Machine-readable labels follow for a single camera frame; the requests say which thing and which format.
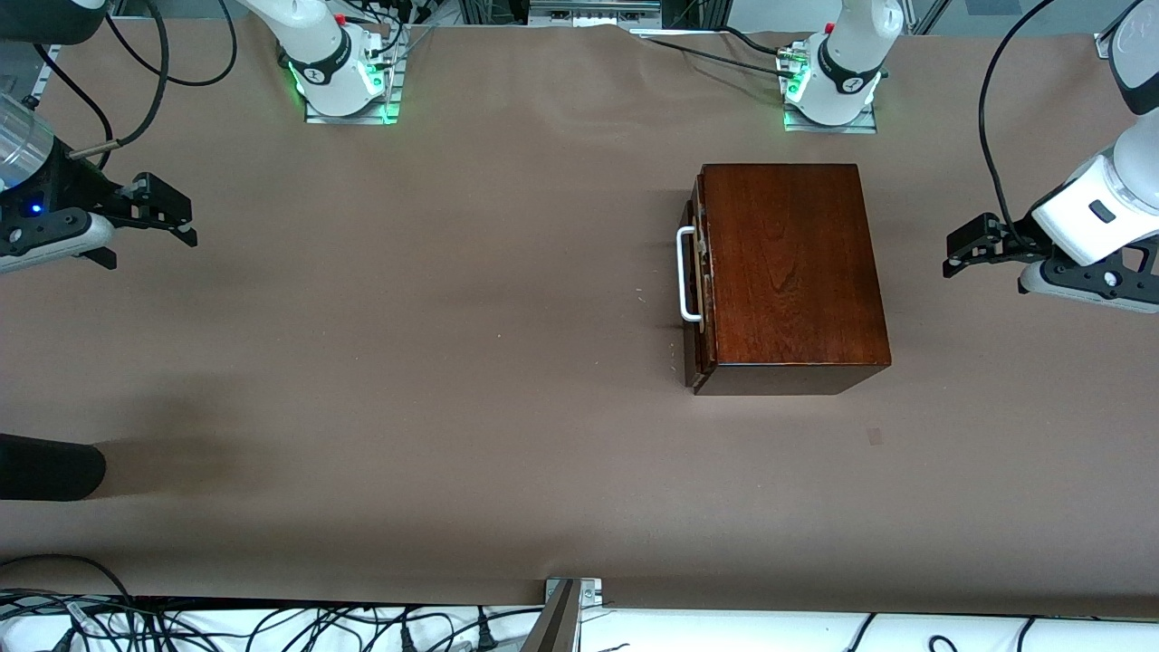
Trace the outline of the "black ribbed cylinder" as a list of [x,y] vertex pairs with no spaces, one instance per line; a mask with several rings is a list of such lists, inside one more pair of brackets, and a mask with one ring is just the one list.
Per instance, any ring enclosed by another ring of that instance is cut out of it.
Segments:
[[0,501],[80,501],[105,472],[96,446],[0,433]]

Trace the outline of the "aluminium frame with electronics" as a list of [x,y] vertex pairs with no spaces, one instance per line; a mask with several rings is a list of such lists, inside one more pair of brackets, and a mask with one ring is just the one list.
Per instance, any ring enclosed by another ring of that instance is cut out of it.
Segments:
[[471,25],[620,25],[697,30],[726,25],[735,0],[453,0]]

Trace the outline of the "brown table cover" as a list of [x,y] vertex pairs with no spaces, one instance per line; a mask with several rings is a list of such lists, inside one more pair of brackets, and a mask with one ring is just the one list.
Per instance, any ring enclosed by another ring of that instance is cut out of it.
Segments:
[[[0,561],[138,594],[1159,618],[1159,318],[941,276],[989,210],[996,41],[887,59],[875,135],[614,28],[443,28],[394,125],[302,122],[265,25],[112,154],[199,247],[0,276],[0,432],[104,446],[78,503],[0,501]],[[707,162],[861,175],[889,368],[697,397],[675,228]]]

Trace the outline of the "silver corner bracket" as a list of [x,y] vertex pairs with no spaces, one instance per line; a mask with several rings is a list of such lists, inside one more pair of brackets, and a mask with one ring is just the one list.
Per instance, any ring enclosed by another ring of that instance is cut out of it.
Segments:
[[604,608],[603,581],[598,578],[562,578],[551,577],[545,583],[545,605],[551,602],[556,589],[566,581],[575,583],[580,610]]

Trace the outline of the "dark wooden cabinet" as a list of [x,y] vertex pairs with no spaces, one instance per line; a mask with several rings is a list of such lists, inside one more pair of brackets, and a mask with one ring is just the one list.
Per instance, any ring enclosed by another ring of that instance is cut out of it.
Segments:
[[697,396],[832,396],[887,369],[852,162],[704,164],[715,367]]

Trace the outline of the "wooden drawer with white handle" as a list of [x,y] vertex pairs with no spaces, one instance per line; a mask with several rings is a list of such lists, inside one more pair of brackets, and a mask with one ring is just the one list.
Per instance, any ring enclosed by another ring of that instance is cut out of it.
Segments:
[[699,174],[675,236],[685,384],[699,391],[715,367],[714,300],[704,174]]

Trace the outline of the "aluminium rail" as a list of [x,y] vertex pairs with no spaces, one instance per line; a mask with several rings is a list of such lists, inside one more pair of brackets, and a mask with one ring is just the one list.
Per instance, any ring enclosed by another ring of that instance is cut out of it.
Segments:
[[1094,45],[1096,46],[1098,58],[1100,58],[1101,61],[1109,61],[1111,42],[1114,41],[1114,36],[1116,30],[1118,29],[1118,25],[1127,19],[1127,14],[1134,10],[1135,6],[1142,3],[1142,1],[1143,0],[1131,0],[1130,3],[1127,3],[1125,9],[1118,12],[1118,15],[1115,16],[1109,22],[1109,24],[1105,25],[1105,29],[1102,29],[1101,32],[1093,34],[1093,41]]
[[[43,46],[43,50],[51,63],[57,61],[58,54],[61,53],[61,46],[59,44],[45,45]],[[29,91],[25,91],[25,95],[32,96],[32,98],[36,98],[37,102],[41,102],[41,100],[44,98],[44,91],[46,90],[48,82],[53,76],[53,69],[51,69],[48,63],[44,63],[41,54],[37,54],[37,57],[34,58],[34,65],[36,65],[36,76],[34,76],[32,88],[30,88]]]

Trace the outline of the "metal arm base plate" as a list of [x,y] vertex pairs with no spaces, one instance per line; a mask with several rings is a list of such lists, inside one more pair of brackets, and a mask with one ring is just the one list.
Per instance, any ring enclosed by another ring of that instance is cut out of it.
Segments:
[[406,81],[406,63],[386,66],[380,69],[380,63],[359,63],[356,78],[359,82],[353,87],[353,91],[359,91],[359,98],[365,98],[366,103],[359,110],[347,115],[330,115],[319,111],[313,98],[305,91],[301,82],[297,83],[297,90],[301,94],[302,119],[315,124],[350,124],[350,125],[393,125],[400,119],[403,98],[403,82]]
[[824,125],[809,120],[799,107],[783,107],[783,124],[787,132],[833,133],[833,135],[874,135],[877,132],[873,104],[863,107],[857,118],[841,125]]

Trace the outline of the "grey aluminium beam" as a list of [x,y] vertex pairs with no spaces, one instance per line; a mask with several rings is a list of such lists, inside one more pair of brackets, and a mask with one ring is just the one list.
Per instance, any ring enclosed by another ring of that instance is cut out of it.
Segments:
[[519,652],[580,652],[580,616],[585,598],[582,579],[551,579],[545,607]]

